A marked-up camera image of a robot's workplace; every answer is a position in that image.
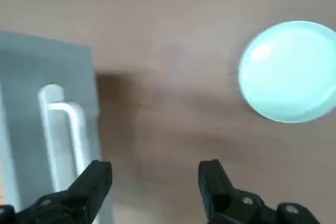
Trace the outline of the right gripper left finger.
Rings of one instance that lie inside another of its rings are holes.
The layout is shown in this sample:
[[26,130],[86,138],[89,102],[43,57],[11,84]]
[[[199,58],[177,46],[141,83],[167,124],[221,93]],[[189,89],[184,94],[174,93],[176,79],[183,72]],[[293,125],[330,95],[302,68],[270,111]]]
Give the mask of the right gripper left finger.
[[111,163],[92,161],[66,190],[43,195],[21,211],[1,205],[1,223],[93,223],[111,186]]

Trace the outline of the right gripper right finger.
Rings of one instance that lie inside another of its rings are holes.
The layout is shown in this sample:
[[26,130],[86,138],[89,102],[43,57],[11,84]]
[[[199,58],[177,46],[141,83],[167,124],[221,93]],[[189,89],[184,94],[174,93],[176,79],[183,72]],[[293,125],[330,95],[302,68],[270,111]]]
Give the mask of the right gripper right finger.
[[208,223],[319,223],[300,204],[284,202],[272,209],[259,195],[235,188],[217,159],[199,163],[198,186]]

